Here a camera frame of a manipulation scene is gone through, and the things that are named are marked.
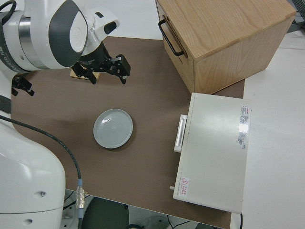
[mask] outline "drawer handle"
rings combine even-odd
[[[163,37],[165,38],[166,42],[167,42],[168,45],[170,46],[170,48],[171,48],[171,50],[172,50],[172,52],[174,53],[175,56],[181,56],[181,55],[183,55],[183,54],[184,54],[183,51],[181,51],[181,52],[176,52],[176,50],[173,48],[173,45],[171,44],[170,40],[167,38],[167,36],[166,36],[164,30],[163,30],[162,27],[161,27],[161,25],[164,24],[164,23],[166,23],[165,19],[159,21],[159,23],[158,23],[159,29],[160,29],[160,31],[161,31]]]

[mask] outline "metal connector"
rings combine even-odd
[[[76,189],[76,208],[84,208],[85,206],[85,191],[82,186],[77,186]]]

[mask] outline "wooden drawer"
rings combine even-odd
[[[156,0],[173,48],[164,46],[190,92],[213,94],[263,69],[295,16],[286,0]]]
[[[181,76],[188,90],[190,92],[194,92],[194,60],[190,56],[189,51],[186,48],[184,48],[182,43],[179,41],[174,31],[174,27],[171,24],[170,18],[164,13],[160,4],[158,2],[156,3],[157,3],[159,19],[166,21],[166,23],[161,25],[164,33],[166,34],[174,50],[176,50],[177,52],[182,51],[183,54],[180,56],[176,56],[171,50],[168,42],[164,39],[163,42],[164,42],[165,50],[168,53],[169,57],[171,58],[173,64],[175,65],[179,75]]]

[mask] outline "black cable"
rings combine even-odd
[[[171,222],[170,222],[170,218],[168,217],[168,215],[166,215],[166,216],[167,216],[168,223],[170,224],[170,226],[171,226],[172,229],[174,229],[175,227],[180,226],[180,225],[182,225],[182,224],[191,222],[191,221],[189,220],[189,221],[186,221],[186,222],[183,222],[183,223],[179,223],[179,224],[177,224],[176,226],[173,227],[172,224],[171,224]]]
[[[142,227],[136,224],[129,224],[125,229],[131,229],[131,228],[142,229]]]
[[[82,225],[82,218],[78,219],[78,227],[77,229],[81,229],[81,225]]]
[[[168,215],[166,215],[166,216],[167,216],[168,223],[170,224],[171,228],[173,229],[173,226],[172,226],[172,224],[170,222],[170,218],[168,217]]]
[[[6,3],[3,3],[1,6],[0,6],[0,10],[3,10],[5,7],[7,7],[8,5],[11,5],[11,9],[10,11],[7,13],[7,15],[5,15],[3,18],[2,18],[2,25],[4,25],[9,19],[10,17],[13,15],[15,9],[16,9],[16,1],[14,0],[10,0],[10,1],[7,1]]]
[[[31,126],[31,125],[28,125],[28,124],[25,124],[25,123],[22,123],[22,122],[19,122],[19,121],[16,121],[16,120],[13,120],[13,119],[4,117],[4,116],[2,116],[2,115],[0,115],[0,119],[2,119],[2,120],[4,120],[4,121],[7,121],[7,122],[10,122],[10,123],[14,123],[14,124],[16,124],[16,125],[23,126],[23,127],[25,127],[25,128],[34,130],[34,131],[36,131],[36,132],[39,132],[39,133],[41,133],[41,134],[43,134],[43,135],[46,135],[46,136],[52,138],[54,141],[56,141],[57,143],[59,143],[59,144],[69,153],[70,157],[72,158],[72,160],[73,160],[73,162],[74,162],[74,164],[75,164],[78,179],[81,179],[81,170],[80,170],[80,167],[79,167],[79,165],[78,165],[78,163],[77,163],[77,161],[76,161],[76,159],[75,159],[73,153],[72,153],[72,152],[70,151],[70,149],[69,149],[61,140],[59,140],[57,137],[55,137],[55,136],[49,134],[48,132],[45,132],[45,131],[40,130],[40,129],[36,128],[36,127],[33,127],[33,126]]]
[[[243,229],[243,214],[240,214],[240,229]]]
[[[70,194],[67,198],[65,198],[64,202],[65,202],[67,199],[69,199],[69,197],[73,194],[73,192],[74,192],[74,191],[72,191],[71,194]]]
[[[63,210],[65,210],[65,209],[67,209],[68,207],[74,205],[75,203],[76,203],[76,200],[73,201],[72,203],[68,204],[67,206],[64,206],[64,207],[63,207]]]

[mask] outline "ceramic plate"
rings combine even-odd
[[[124,145],[132,135],[132,119],[123,110],[111,109],[95,121],[93,134],[98,144],[114,149]]]

